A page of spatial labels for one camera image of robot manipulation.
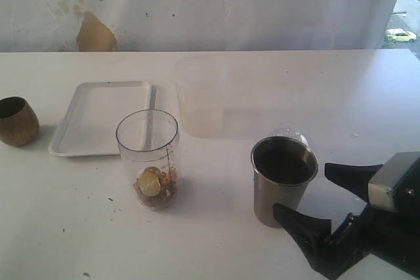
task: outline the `dark liquid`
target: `dark liquid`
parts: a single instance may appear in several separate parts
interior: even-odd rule
[[[281,149],[262,153],[255,166],[263,176],[279,184],[300,184],[310,178],[306,163]]]

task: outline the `lemon slice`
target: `lemon slice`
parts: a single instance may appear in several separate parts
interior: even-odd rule
[[[138,188],[149,197],[157,196],[160,193],[160,182],[155,172],[144,171],[138,179]]]

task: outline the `white tray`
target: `white tray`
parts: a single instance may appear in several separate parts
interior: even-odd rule
[[[118,123],[150,108],[151,95],[152,86],[145,81],[82,83],[57,126],[49,152],[58,157],[119,154]]]

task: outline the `curtain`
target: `curtain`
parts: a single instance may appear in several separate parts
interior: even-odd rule
[[[0,51],[377,49],[395,1],[0,0]]]

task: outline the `white table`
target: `white table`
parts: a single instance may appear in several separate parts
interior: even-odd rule
[[[171,70],[182,54],[0,54],[0,97],[25,97],[42,125],[32,144],[0,144],[0,279],[323,279],[284,230],[253,214],[256,140],[283,121],[300,126],[320,171],[299,210],[332,218],[334,228],[364,203],[324,178],[325,162],[372,165],[420,150],[418,59],[345,50],[219,53],[229,66],[224,132],[181,131],[182,192],[164,212],[137,203],[118,156],[49,155],[82,82],[147,80],[156,108],[177,117]],[[353,272],[411,278],[374,256]]]

